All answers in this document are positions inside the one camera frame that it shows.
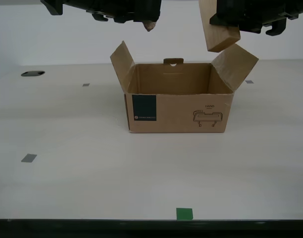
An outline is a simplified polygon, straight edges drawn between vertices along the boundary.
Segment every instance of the box tab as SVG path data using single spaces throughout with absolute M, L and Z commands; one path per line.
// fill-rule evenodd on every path
M 212 61 L 212 65 L 223 82 L 235 92 L 257 62 L 257 57 L 234 44 L 220 53 Z
M 135 63 L 124 41 L 110 58 L 123 92 L 127 92 L 135 70 Z

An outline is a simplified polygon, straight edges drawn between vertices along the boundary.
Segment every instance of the cardboard box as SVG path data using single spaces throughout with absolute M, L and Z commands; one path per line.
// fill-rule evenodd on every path
M 234 92 L 258 58 L 238 45 L 212 63 L 135 64 L 124 42 L 111 55 L 135 133 L 224 132 Z

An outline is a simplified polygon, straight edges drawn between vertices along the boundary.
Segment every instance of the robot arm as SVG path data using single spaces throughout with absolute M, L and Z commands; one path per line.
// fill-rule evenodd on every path
M 271 26 L 266 34 L 277 36 L 285 31 L 287 19 L 295 20 L 301 13 L 303 0 L 217 0 L 210 24 L 239 26 L 241 31 L 258 34 L 263 26 Z
M 62 15 L 63 4 L 85 10 L 97 21 L 142 22 L 151 31 L 160 16 L 161 0 L 41 0 L 51 15 Z

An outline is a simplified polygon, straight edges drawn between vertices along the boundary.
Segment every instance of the white table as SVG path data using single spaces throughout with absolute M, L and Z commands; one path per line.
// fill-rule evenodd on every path
M 247 80 L 224 134 L 130 134 L 109 64 L 8 74 L 0 219 L 303 219 L 303 60 L 260 61 Z

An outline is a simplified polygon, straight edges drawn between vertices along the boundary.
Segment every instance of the wooden block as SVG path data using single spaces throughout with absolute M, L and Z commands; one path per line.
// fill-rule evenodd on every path
M 216 14 L 217 0 L 199 0 L 207 50 L 221 52 L 241 39 L 238 27 L 215 26 L 210 19 Z

